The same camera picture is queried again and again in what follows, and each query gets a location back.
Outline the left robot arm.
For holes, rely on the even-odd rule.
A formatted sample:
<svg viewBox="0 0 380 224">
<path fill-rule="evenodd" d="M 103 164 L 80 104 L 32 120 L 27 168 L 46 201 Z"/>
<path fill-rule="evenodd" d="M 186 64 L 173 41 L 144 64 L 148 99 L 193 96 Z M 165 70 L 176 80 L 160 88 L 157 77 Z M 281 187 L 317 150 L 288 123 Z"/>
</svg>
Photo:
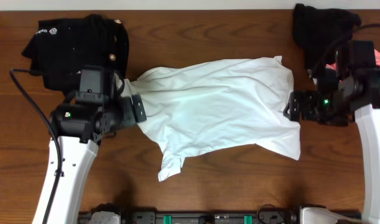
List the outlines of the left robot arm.
<svg viewBox="0 0 380 224">
<path fill-rule="evenodd" d="M 34 223 L 76 223 L 88 173 L 105 134 L 146 120 L 140 95 L 76 93 L 51 114 L 49 164 Z"/>
</svg>

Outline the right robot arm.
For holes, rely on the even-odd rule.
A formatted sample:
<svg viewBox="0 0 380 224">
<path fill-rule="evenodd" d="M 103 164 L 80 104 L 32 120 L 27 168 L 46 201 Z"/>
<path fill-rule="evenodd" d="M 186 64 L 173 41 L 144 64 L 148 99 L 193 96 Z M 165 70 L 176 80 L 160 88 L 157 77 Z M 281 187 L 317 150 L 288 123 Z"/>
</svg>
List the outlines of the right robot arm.
<svg viewBox="0 0 380 224">
<path fill-rule="evenodd" d="M 313 69 L 308 74 L 317 90 L 293 91 L 284 116 L 331 126 L 357 124 L 365 182 L 364 210 L 357 222 L 380 223 L 380 68 Z"/>
</svg>

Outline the white t-shirt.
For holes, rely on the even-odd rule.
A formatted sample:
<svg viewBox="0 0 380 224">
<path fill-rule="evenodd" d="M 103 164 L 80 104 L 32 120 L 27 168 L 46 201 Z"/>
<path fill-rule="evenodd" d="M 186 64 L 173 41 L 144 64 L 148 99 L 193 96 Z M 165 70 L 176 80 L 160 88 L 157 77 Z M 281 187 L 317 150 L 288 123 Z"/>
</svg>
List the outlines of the white t-shirt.
<svg viewBox="0 0 380 224">
<path fill-rule="evenodd" d="M 160 181 L 179 174 L 188 157 L 230 147 L 256 144 L 300 157 L 300 125 L 284 116 L 294 77 L 281 56 L 156 67 L 118 87 L 141 96 L 139 127 L 162 152 Z"/>
</svg>

